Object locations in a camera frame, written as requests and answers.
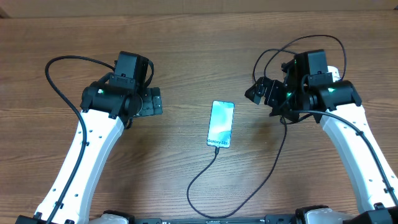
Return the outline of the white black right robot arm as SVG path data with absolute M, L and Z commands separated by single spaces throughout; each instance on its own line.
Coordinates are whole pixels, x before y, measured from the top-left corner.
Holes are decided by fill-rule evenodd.
M 356 197 L 358 215 L 325 205 L 298 208 L 291 223 L 397 223 L 397 176 L 375 140 L 354 85 L 326 61 L 324 50 L 294 55 L 283 81 L 259 77 L 245 96 L 271 116 L 299 123 L 313 116 L 336 147 Z

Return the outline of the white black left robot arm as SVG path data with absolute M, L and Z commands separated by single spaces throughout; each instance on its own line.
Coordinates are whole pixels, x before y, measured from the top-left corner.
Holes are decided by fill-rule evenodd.
M 55 86 L 45 66 L 50 86 L 78 118 L 76 133 L 55 182 L 32 217 L 20 215 L 17 223 L 88 223 L 94 192 L 107 158 L 134 118 L 162 114 L 160 90 L 149 85 L 151 60 L 120 52 L 110 72 L 83 90 L 80 107 Z

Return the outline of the blue smartphone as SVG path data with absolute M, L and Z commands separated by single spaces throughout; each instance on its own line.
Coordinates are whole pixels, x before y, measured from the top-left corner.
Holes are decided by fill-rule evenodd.
M 213 101 L 206 143 L 208 146 L 229 148 L 234 116 L 234 103 Z

